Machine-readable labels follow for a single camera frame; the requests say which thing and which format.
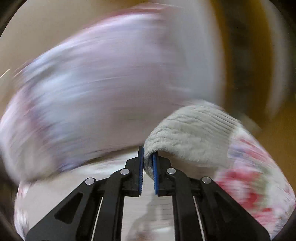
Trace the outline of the beige cable knit sweater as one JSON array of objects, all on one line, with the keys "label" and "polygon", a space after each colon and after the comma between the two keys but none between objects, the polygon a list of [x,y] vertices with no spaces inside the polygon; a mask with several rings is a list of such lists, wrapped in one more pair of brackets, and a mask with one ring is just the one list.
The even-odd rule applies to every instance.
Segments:
[{"label": "beige cable knit sweater", "polygon": [[206,101],[184,106],[163,121],[144,143],[144,170],[152,177],[152,153],[170,158],[171,164],[191,177],[215,177],[233,166],[228,150],[239,120]]}]

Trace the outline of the floral bed sheet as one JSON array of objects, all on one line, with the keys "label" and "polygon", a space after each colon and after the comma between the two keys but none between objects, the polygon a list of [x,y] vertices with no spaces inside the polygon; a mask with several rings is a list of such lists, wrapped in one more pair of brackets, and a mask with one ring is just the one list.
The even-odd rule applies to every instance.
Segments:
[{"label": "floral bed sheet", "polygon": [[[48,179],[22,182],[15,200],[17,233],[25,238],[34,225],[86,178],[107,178],[136,155],[137,148],[131,148]],[[172,160],[172,165],[193,178],[213,178],[275,238],[295,208],[291,185],[269,153],[243,128],[232,135],[227,157],[232,164],[229,169],[217,170],[178,160]],[[152,184],[152,178],[145,175],[142,196],[126,199],[123,240],[174,239],[171,199],[155,196]]]}]

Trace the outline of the right lavender print pillow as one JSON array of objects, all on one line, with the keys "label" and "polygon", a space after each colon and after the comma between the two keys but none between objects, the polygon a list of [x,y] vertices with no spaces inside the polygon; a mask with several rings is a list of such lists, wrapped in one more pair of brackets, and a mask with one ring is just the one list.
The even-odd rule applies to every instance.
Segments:
[{"label": "right lavender print pillow", "polygon": [[189,101],[221,103],[220,35],[208,1],[105,16],[1,80],[1,155],[16,183],[139,145]]}]

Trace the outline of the wooden bed headboard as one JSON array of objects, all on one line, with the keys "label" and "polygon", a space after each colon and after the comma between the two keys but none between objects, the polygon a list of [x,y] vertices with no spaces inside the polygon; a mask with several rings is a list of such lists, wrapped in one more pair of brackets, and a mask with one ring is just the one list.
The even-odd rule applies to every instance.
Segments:
[{"label": "wooden bed headboard", "polygon": [[295,22],[285,1],[211,1],[225,59],[224,107],[254,136],[295,82]]}]

